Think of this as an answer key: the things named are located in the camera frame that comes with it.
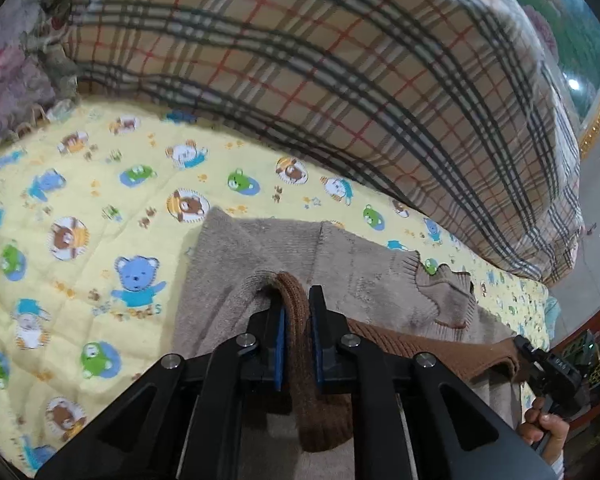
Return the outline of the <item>person's right hand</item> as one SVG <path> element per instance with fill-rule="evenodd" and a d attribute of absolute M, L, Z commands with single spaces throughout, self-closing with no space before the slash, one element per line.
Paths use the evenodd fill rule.
<path fill-rule="evenodd" d="M 535 398 L 531 408 L 524 413 L 524 422 L 518 427 L 518 434 L 528 445 L 540 442 L 548 437 L 542 454 L 544 460 L 553 465 L 562 456 L 568 438 L 570 426 L 555 414 L 543 412 L 544 398 Z"/>

